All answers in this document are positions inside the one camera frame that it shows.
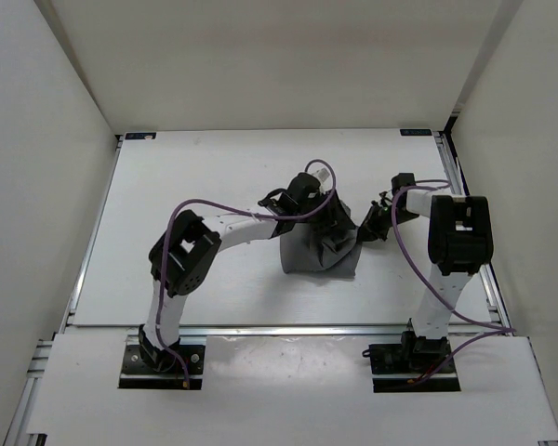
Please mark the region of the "grey pleated skirt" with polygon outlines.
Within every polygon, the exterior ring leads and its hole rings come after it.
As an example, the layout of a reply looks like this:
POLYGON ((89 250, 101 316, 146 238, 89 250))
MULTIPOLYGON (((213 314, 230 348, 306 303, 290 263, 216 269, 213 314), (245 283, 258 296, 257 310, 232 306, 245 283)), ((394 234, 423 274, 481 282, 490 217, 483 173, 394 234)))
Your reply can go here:
POLYGON ((280 236, 283 273, 320 274, 337 279, 352 279, 362 246, 357 242, 358 228, 351 209, 335 195, 314 223, 297 223, 280 236))

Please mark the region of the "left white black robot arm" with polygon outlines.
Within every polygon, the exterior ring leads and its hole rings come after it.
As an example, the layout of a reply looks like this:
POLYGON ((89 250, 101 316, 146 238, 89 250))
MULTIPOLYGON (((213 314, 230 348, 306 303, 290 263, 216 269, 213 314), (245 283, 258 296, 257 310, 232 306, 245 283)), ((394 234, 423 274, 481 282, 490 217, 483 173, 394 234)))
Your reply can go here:
POLYGON ((179 353, 179 322, 187 297, 201 286, 216 255, 240 244, 271 240, 293 229, 308 230, 311 251, 340 260, 338 249, 356 226, 335 190, 325 190, 326 169, 298 173, 288 187, 270 191, 248 210, 220 205, 216 216, 198 216, 181 203, 149 253, 153 299, 139 328, 139 353, 156 372, 185 365, 179 353))

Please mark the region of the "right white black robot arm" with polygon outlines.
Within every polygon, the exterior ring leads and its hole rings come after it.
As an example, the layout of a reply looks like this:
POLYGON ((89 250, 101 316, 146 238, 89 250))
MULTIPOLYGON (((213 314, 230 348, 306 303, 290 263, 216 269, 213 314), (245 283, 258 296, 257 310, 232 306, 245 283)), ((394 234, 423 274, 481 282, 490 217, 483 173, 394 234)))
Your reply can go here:
POLYGON ((392 191, 382 192, 380 200, 372 203, 358 240, 385 241, 392 231, 408 265, 426 287, 399 348, 402 365, 418 372, 445 355, 452 316, 494 328, 490 322, 475 321, 456 311, 464 287, 494 254, 489 203, 484 196, 447 193, 450 183, 443 179, 417 181, 412 173, 400 173, 391 184, 392 191), (414 263, 399 230, 401 224, 421 216, 429 220, 427 251, 432 266, 428 277, 414 263))

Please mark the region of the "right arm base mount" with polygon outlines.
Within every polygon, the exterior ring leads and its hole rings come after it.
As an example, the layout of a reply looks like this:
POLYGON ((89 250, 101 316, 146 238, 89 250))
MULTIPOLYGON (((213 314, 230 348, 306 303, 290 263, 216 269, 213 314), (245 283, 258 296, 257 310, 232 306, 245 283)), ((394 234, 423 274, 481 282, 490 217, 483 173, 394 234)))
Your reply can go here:
POLYGON ((427 339, 412 330, 395 344, 370 344, 362 357, 370 361, 374 393, 460 392, 449 340, 427 339))

